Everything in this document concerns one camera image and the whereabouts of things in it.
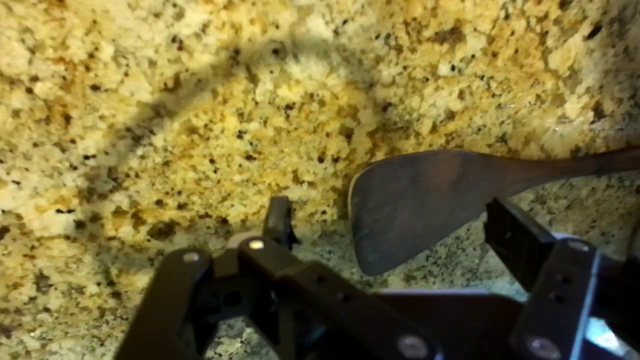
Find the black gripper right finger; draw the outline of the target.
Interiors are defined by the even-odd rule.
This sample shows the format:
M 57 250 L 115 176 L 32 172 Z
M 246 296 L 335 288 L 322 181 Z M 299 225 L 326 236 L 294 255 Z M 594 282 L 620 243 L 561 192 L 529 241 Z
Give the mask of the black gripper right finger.
M 505 199 L 486 205 L 483 243 L 524 290 L 532 290 L 555 239 Z

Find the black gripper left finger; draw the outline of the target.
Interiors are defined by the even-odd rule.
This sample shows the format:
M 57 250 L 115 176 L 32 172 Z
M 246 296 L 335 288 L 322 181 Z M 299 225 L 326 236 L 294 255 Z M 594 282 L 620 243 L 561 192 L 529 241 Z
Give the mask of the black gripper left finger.
M 292 228 L 292 203 L 288 197 L 271 197 L 263 216 L 262 236 L 292 250 L 297 236 Z

